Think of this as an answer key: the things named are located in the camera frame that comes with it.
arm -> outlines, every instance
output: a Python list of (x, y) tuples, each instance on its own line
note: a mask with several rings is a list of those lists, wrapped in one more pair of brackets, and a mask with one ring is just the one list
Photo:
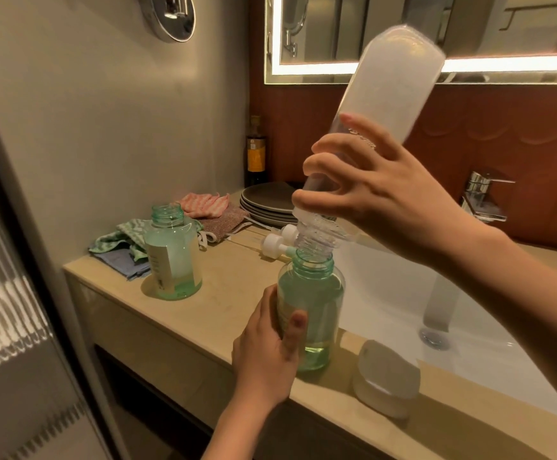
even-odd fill
[(295, 205), (347, 219), (399, 255), (451, 279), (519, 340), (557, 390), (557, 272), (459, 208), (383, 128), (361, 116), (341, 119), (369, 142), (329, 134), (315, 143), (305, 174), (323, 173), (340, 189), (296, 191)]
[(282, 339), (273, 323), (276, 285), (264, 291), (242, 335), (234, 340), (236, 389), (202, 460), (250, 460), (272, 410), (289, 397), (307, 316), (295, 311)]

gray wall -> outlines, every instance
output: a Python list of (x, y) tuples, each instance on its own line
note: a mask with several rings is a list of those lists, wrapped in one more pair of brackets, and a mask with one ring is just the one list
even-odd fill
[(152, 203), (241, 187), (248, 3), (194, 3), (167, 44), (137, 0), (0, 0), (0, 174), (79, 352), (61, 265)]

cloth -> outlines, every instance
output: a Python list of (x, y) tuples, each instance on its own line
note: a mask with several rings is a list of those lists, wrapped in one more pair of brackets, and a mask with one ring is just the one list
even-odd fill
[(246, 211), (230, 203), (219, 218), (201, 219), (200, 221), (204, 225), (204, 231), (212, 233), (215, 237), (214, 241), (211, 240), (210, 236), (208, 236), (208, 239), (211, 242), (220, 242), (229, 232), (232, 232), (236, 226), (242, 223), (246, 216), (248, 216)]
[(228, 208), (229, 195), (220, 197), (219, 194), (190, 193), (179, 200), (184, 214), (191, 218), (219, 218)]
[(144, 248), (144, 230), (148, 223), (145, 219), (130, 219), (117, 226), (117, 230), (97, 238), (90, 246), (89, 252), (94, 254), (106, 253), (120, 245), (129, 245), (129, 253), (133, 261), (147, 258)]
[(105, 253), (92, 253), (92, 255), (114, 270), (119, 271), (128, 281), (144, 278), (151, 272), (148, 259), (134, 261), (129, 248), (125, 244)]

sink drain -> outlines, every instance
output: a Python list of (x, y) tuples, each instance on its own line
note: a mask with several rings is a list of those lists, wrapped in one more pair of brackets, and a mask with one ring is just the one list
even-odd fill
[(451, 348), (449, 340), (446, 339), (445, 336), (431, 329), (421, 329), (419, 331), (419, 337), (425, 345), (434, 350), (448, 350)]

person's left hand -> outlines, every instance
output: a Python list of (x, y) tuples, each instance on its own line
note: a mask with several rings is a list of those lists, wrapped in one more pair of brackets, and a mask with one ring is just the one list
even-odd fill
[(234, 340), (232, 365), (236, 373), (234, 400), (251, 402), (268, 413), (289, 397), (299, 363), (300, 340), (308, 315), (296, 310), (282, 339), (278, 335), (276, 285), (267, 287), (242, 335)]

